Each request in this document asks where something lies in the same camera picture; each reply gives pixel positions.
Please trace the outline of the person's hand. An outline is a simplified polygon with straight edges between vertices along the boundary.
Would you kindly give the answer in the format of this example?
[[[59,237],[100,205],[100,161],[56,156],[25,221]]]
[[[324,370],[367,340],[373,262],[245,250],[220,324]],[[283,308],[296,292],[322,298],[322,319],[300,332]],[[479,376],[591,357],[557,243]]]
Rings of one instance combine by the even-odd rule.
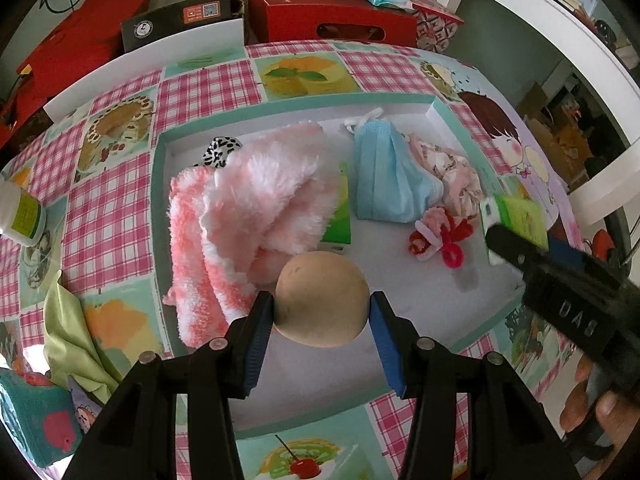
[[[613,445],[612,451],[585,475],[585,479],[600,479],[634,433],[639,423],[639,405],[615,391],[603,393],[596,404],[590,405],[587,386],[592,369],[593,362],[582,356],[575,372],[577,385],[565,401],[560,425],[565,432],[571,432],[582,424],[590,408],[594,409],[600,427]]]

